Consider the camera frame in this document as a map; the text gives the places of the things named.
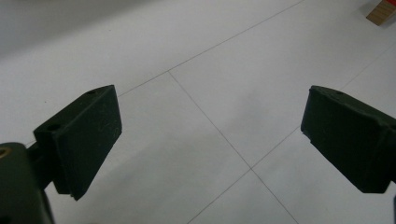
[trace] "black plastic part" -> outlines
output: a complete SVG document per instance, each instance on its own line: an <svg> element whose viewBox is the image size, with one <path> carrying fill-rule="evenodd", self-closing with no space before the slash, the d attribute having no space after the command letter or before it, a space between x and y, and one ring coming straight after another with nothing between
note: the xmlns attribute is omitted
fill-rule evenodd
<svg viewBox="0 0 396 224"><path fill-rule="evenodd" d="M31 147L30 155L36 161L40 186L46 187L54 175L58 192L78 200L121 134L114 86L86 92L35 129L34 134L38 147ZM51 170L45 174L42 170L46 167Z"/></svg>
<svg viewBox="0 0 396 224"><path fill-rule="evenodd" d="M0 145L0 176L0 223L53 223L50 204L35 181L24 145Z"/></svg>
<svg viewBox="0 0 396 224"><path fill-rule="evenodd" d="M353 97L312 86L303 133L364 193L384 193L395 176L396 119Z"/></svg>

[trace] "white tiled floor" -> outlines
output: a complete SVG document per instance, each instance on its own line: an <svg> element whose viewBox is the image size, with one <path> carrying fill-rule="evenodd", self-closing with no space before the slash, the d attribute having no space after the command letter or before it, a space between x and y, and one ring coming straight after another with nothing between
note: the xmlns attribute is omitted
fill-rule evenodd
<svg viewBox="0 0 396 224"><path fill-rule="evenodd" d="M396 25L377 0L0 3L0 141L115 84L123 134L57 223L392 223L300 130L308 89L396 117Z"/></svg>

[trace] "white tile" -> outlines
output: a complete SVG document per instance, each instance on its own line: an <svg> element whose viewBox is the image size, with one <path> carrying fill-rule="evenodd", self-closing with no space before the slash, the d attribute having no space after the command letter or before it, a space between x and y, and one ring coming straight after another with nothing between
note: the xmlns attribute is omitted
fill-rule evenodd
<svg viewBox="0 0 396 224"><path fill-rule="evenodd" d="M34 140L83 92L126 92L297 2L1 1L0 142Z"/></svg>
<svg viewBox="0 0 396 224"><path fill-rule="evenodd" d="M167 74L120 98L123 132L78 202L47 189L57 223L187 223L248 166Z"/></svg>
<svg viewBox="0 0 396 224"><path fill-rule="evenodd" d="M249 171L191 224L295 224L289 213Z"/></svg>
<svg viewBox="0 0 396 224"><path fill-rule="evenodd" d="M391 184L385 194L363 194L300 131L254 167L299 223L393 223Z"/></svg>
<svg viewBox="0 0 396 224"><path fill-rule="evenodd" d="M396 45L370 64L343 91L396 118Z"/></svg>
<svg viewBox="0 0 396 224"><path fill-rule="evenodd" d="M311 85L342 88L394 43L363 2L303 1L171 73L255 164L300 124Z"/></svg>

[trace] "red and brown object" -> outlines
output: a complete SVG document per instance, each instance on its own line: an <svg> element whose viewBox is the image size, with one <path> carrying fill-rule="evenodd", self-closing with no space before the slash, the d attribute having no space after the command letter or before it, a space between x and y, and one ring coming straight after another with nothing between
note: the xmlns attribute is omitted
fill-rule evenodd
<svg viewBox="0 0 396 224"><path fill-rule="evenodd" d="M381 25L396 13L396 0L382 0L367 16L367 20Z"/></svg>

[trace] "white surface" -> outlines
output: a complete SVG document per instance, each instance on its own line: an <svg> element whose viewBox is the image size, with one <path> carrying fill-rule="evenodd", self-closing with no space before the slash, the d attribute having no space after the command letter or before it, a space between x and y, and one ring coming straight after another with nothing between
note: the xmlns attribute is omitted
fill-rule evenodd
<svg viewBox="0 0 396 224"><path fill-rule="evenodd" d="M392 223L395 185L362 194L289 134L311 85L396 117L396 25L365 19L378 0L298 3L1 1L0 141L115 84L123 134L80 201L47 189L58 224Z"/></svg>
<svg viewBox="0 0 396 224"><path fill-rule="evenodd" d="M191 224L295 224L274 195L249 171Z"/></svg>

